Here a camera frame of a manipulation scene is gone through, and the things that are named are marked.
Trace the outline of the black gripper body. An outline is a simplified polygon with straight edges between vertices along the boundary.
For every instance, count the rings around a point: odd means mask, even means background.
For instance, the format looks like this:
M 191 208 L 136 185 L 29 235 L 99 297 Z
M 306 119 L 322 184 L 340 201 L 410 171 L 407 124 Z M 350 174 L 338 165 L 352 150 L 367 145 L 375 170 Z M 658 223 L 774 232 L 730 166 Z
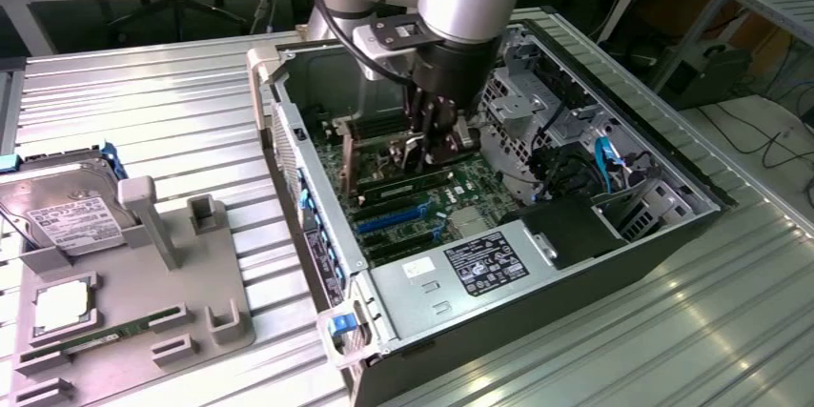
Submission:
M 478 44 L 444 40 L 419 47 L 411 74 L 416 86 L 467 110 L 496 63 L 500 44 L 495 37 Z

